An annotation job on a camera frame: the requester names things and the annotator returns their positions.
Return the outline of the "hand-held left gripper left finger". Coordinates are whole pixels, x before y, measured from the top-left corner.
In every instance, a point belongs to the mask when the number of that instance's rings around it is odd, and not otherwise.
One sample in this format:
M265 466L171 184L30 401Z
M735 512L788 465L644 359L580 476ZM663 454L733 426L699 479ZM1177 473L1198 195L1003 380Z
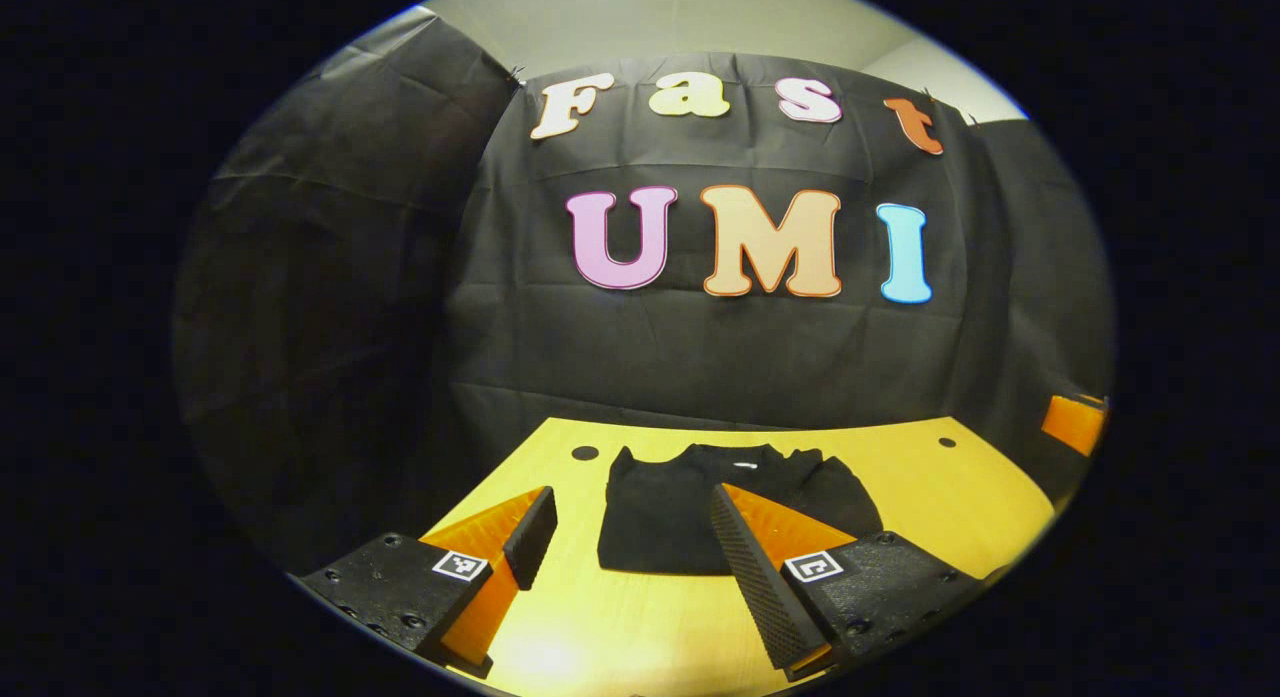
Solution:
M369 630L429 661L474 677L516 596L538 577L558 515L549 486L413 538L385 533L301 577Z

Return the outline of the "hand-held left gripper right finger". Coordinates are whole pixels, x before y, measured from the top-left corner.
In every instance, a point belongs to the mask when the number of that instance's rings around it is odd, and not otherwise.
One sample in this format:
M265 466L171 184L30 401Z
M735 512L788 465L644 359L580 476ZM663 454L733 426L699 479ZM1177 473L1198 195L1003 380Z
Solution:
M854 669L974 601L986 582L892 529L856 538L719 483L710 521L773 668Z

